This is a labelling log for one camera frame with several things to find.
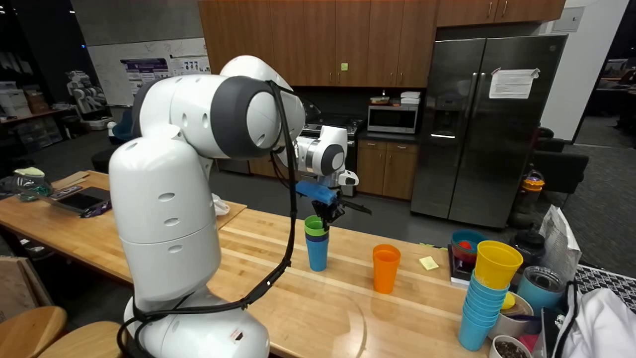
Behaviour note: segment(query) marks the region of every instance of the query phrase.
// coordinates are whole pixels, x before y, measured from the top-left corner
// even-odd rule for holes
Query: microwave
[[[417,106],[369,106],[369,131],[415,134],[416,125]]]

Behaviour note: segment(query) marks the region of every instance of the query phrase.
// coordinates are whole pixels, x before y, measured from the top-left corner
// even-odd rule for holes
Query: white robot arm
[[[277,148],[293,150],[298,169],[357,184],[355,174],[344,166],[345,130],[323,127],[318,139],[298,137],[304,108],[298,97],[281,92],[289,137],[298,139],[295,148],[285,146],[281,115],[267,80],[291,91],[262,60],[240,56],[220,75],[165,78],[147,84],[135,97],[134,134],[140,138],[113,154],[110,189],[134,281],[125,312],[128,330],[154,357],[268,356],[265,327],[241,308],[168,314],[152,323],[142,316],[177,305],[182,311],[196,311],[225,303],[205,286],[221,262],[207,179],[212,159],[251,159]]]

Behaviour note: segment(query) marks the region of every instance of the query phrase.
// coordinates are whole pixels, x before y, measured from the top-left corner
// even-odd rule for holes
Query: refrigerator door
[[[487,40],[449,219],[506,225],[566,39]],[[496,69],[539,69],[540,73],[527,99],[493,99],[490,86]]]
[[[411,211],[447,218],[486,39],[436,41]]]

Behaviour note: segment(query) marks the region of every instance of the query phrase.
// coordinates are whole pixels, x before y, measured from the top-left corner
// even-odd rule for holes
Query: orange cup
[[[381,294],[390,294],[398,273],[402,255],[391,245],[378,245],[373,248],[373,288]]]

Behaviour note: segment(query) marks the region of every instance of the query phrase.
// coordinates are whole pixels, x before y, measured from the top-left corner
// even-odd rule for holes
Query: poster
[[[164,58],[120,60],[126,69],[132,95],[136,95],[144,83],[157,78],[170,77],[168,63]]]
[[[489,98],[528,99],[539,69],[496,69],[492,73]]]
[[[199,73],[209,75],[211,73],[207,56],[174,57],[170,59],[170,64],[172,65],[173,76],[196,75]]]

